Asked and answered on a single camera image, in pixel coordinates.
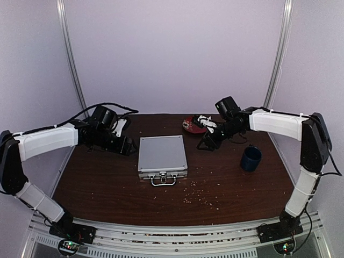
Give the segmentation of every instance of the blue mug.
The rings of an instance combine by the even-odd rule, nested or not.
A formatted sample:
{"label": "blue mug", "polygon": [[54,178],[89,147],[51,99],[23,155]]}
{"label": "blue mug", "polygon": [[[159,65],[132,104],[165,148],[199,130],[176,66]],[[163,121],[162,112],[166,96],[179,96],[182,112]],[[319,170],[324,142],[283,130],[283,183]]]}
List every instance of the blue mug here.
{"label": "blue mug", "polygon": [[248,146],[241,157],[240,167],[248,172],[253,172],[262,160],[262,152],[252,145]]}

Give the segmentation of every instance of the brown tabletop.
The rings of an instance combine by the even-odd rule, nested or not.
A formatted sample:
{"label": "brown tabletop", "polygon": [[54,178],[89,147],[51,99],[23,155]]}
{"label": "brown tabletop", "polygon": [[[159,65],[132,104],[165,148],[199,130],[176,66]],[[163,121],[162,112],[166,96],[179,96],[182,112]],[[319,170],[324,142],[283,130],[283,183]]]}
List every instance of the brown tabletop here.
{"label": "brown tabletop", "polygon": [[[248,132],[243,145],[224,141],[219,150],[197,150],[201,138],[183,130],[188,115],[132,116],[125,135],[182,134],[188,177],[173,187],[153,187],[138,177],[138,153],[129,157],[76,147],[54,199],[74,217],[149,226],[236,223],[279,216],[293,185],[269,136]],[[257,146],[263,159],[253,173],[239,167],[243,150]]]}

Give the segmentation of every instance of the white wall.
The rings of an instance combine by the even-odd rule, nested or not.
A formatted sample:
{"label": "white wall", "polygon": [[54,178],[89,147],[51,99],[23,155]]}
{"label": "white wall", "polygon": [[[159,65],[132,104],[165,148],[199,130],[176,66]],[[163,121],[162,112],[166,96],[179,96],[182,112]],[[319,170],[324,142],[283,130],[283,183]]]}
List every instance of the white wall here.
{"label": "white wall", "polygon": [[[344,1],[296,1],[288,51],[273,104],[285,112],[320,112],[344,171]],[[299,175],[300,144],[275,136],[293,178]],[[329,164],[325,171],[333,170]],[[318,210],[335,257],[344,257],[344,178],[324,177],[311,208]]]}
{"label": "white wall", "polygon": [[262,105],[284,0],[71,0],[66,13],[88,105],[217,113]]}
{"label": "white wall", "polygon": [[[0,1],[0,132],[61,122],[80,110],[67,66],[56,1]],[[26,161],[50,194],[66,149]],[[18,257],[32,212],[0,195],[0,257]]]}

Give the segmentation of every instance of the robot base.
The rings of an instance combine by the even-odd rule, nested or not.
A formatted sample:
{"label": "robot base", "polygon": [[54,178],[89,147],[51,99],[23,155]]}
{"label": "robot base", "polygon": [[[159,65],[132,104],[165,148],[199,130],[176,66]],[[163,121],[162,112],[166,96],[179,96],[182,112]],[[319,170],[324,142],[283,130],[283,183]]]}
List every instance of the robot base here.
{"label": "robot base", "polygon": [[[77,242],[77,243],[79,243],[79,242],[93,243],[93,239],[95,238],[95,235],[96,235],[96,228],[95,227],[90,227],[90,226],[85,226],[85,225],[73,223],[73,229],[75,229],[76,232],[80,232],[81,238],[80,238],[79,234],[75,234],[69,240],[71,240],[73,242]],[[50,235],[56,235],[60,238],[66,237],[66,235],[61,234],[54,227],[50,228],[49,234]]]}
{"label": "robot base", "polygon": [[257,228],[260,243],[266,243],[270,241],[277,241],[283,238],[289,238],[293,235],[301,234],[303,228],[300,224],[296,224],[293,228],[283,228],[280,222],[261,225]]}

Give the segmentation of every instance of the red plate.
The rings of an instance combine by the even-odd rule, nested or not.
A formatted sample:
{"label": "red plate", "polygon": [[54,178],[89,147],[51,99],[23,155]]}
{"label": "red plate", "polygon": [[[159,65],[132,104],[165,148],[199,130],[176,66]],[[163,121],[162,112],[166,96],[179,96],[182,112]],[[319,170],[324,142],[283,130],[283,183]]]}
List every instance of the red plate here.
{"label": "red plate", "polygon": [[197,125],[195,125],[193,122],[192,122],[192,118],[194,116],[191,116],[191,117],[188,117],[187,119],[185,119],[183,121],[183,128],[188,131],[189,133],[195,133],[195,134],[198,134],[198,133],[205,133],[206,132],[206,128],[203,127],[203,128],[199,128]]}

